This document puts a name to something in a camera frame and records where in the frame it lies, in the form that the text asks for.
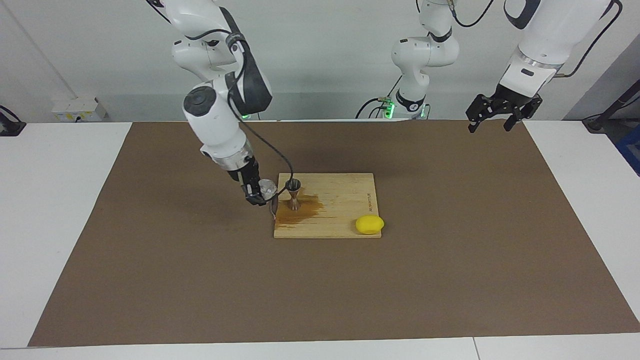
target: lemon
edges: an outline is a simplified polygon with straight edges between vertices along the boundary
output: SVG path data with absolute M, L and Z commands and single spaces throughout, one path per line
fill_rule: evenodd
M 364 235 L 377 234 L 384 226 L 384 220 L 378 215 L 365 215 L 356 220 L 356 229 Z

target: table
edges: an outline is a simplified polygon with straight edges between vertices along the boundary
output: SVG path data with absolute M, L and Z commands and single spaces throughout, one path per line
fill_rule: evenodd
M 525 125 L 638 317 L 640 179 L 605 136 L 591 135 L 579 123 Z M 19 349 L 37 324 L 129 126 L 31 124 L 18 138 L 0 139 L 8 160 L 0 183 L 16 186 L 0 190 L 1 207 L 10 210 L 0 240 L 0 358 L 625 359 L 640 350 L 640 334 Z M 42 241 L 45 234 L 50 241 Z

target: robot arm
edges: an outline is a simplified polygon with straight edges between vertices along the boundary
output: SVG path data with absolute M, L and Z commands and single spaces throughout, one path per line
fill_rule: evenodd
M 258 162 L 231 104 L 241 115 L 264 111 L 272 98 L 268 81 L 227 9 L 213 0 L 163 0 L 163 5 L 170 22 L 186 37 L 174 43 L 175 61 L 203 81 L 183 102 L 184 115 L 203 143 L 201 153 L 240 182 L 247 201 L 265 205 L 275 186 L 260 179 Z M 221 68 L 233 63 L 239 71 Z
M 399 113 L 416 117 L 421 112 L 429 87 L 425 68 L 451 65 L 458 59 L 460 46 L 452 36 L 452 22 L 447 0 L 423 0 L 420 23 L 428 35 L 394 44 L 391 59 L 403 75 L 396 92 Z
M 499 114 L 511 116 L 506 131 L 522 119 L 531 118 L 542 98 L 540 89 L 557 74 L 573 48 L 591 31 L 607 11 L 611 0 L 526 0 L 521 14 L 509 21 L 524 29 L 518 45 L 500 79 L 495 93 L 479 94 L 467 109 L 469 131 Z

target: brown stain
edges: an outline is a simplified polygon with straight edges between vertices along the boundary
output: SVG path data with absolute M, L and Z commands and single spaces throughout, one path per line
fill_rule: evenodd
M 291 227 L 287 225 L 300 224 L 303 220 L 316 217 L 324 209 L 324 204 L 320 202 L 318 195 L 298 194 L 298 202 L 300 206 L 297 211 L 293 211 L 289 207 L 288 200 L 280 200 L 278 202 L 276 227 Z

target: wooden cutting board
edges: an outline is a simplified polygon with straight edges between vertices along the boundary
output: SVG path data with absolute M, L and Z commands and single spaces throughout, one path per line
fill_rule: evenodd
M 278 188 L 290 175 L 278 177 Z M 289 192 L 278 200 L 273 237 L 276 239 L 380 238 L 381 233 L 360 234 L 355 221 L 362 215 L 379 215 L 373 174 L 296 174 L 302 188 L 300 208 L 291 210 Z

